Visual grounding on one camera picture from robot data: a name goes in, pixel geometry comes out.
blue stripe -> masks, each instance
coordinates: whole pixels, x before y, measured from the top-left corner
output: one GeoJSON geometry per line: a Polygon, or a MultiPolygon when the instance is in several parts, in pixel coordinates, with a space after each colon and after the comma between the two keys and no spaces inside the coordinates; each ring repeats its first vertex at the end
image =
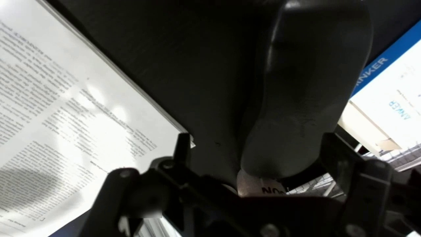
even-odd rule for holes
{"type": "Polygon", "coordinates": [[[383,72],[389,65],[396,61],[402,54],[410,49],[421,39],[421,21],[415,24],[409,31],[407,31],[399,40],[393,43],[387,50],[378,56],[373,62],[364,68],[357,85],[352,92],[352,96],[358,93],[376,76],[383,72]]]}

